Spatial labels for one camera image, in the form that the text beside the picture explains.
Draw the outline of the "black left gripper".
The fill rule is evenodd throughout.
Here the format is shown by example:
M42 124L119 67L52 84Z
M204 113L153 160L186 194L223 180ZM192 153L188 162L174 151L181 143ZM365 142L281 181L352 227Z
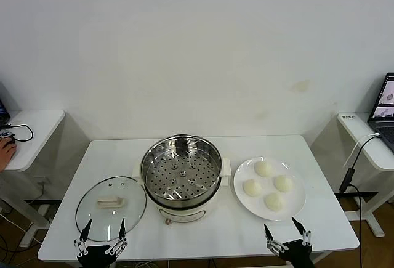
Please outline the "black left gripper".
M109 267L112 263L116 262L116 255L120 255L128 245L125 219L123 218L121 221L118 239L112 246L95 245L86 247L91 225L92 219L90 219L85 228L82 229L79 238L74 240L77 260L82 267Z

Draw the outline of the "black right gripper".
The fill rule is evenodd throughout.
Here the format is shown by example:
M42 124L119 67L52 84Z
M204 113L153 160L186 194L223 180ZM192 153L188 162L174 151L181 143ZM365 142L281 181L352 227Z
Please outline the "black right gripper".
M268 226L264 224L267 248L273 254L279 254L282 260L290 262L294 268L314 268L315 265L310 259L312 232L311 230L306 230L302 223L294 217L291 217L291 219L302 238L280 243L273 238Z

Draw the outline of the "person's bare hand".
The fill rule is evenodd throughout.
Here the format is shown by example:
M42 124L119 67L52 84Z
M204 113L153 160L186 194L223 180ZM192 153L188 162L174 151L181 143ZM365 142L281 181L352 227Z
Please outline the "person's bare hand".
M3 172L10 163L17 150L17 145L11 138L1 138L0 141L0 172Z

